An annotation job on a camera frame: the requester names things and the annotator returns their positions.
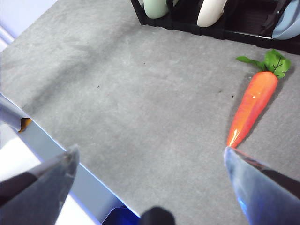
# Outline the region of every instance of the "gray felt mat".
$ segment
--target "gray felt mat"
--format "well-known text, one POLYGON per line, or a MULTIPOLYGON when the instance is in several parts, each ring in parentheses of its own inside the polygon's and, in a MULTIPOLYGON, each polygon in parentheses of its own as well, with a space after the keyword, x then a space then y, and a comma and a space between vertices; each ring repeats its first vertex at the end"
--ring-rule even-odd
MULTIPOLYGON (((129 1, 59 0, 1 54, 1 91, 131 209, 246 224, 223 150, 265 49, 141 26, 129 1)), ((300 180, 300 56, 239 149, 300 180)))

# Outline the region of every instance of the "green leaf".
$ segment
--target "green leaf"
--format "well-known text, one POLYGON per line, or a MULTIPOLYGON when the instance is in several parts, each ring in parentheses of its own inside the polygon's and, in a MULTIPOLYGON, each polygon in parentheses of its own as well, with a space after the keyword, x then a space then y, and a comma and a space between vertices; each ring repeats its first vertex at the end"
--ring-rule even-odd
POLYGON ((285 77, 285 72, 289 70, 291 61, 273 49, 267 51, 265 54, 264 64, 269 71, 273 72, 276 77, 280 79, 285 77))
POLYGON ((239 56, 239 57, 236 58, 236 60, 241 61, 241 62, 245 62, 245 63, 251 63, 254 66, 260 68, 261 71, 266 71, 266 66, 263 62, 256 61, 256 60, 251 60, 251 59, 247 58, 246 56, 239 56))

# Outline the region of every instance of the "orange object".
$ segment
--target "orange object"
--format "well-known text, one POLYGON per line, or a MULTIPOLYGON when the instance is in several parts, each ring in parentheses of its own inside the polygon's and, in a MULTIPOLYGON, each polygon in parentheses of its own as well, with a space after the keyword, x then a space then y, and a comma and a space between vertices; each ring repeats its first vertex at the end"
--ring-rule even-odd
POLYGON ((255 120, 266 107, 277 83, 278 79, 272 72, 258 72, 254 75, 233 118, 227 146, 236 148, 246 137, 255 120))
POLYGON ((285 77, 285 72, 291 66, 291 61, 274 49, 266 52, 262 62, 251 60, 246 56, 239 56, 236 59, 260 68, 261 72, 253 76, 233 118, 227 138, 227 146, 233 148, 247 136, 274 93, 278 79, 285 77))

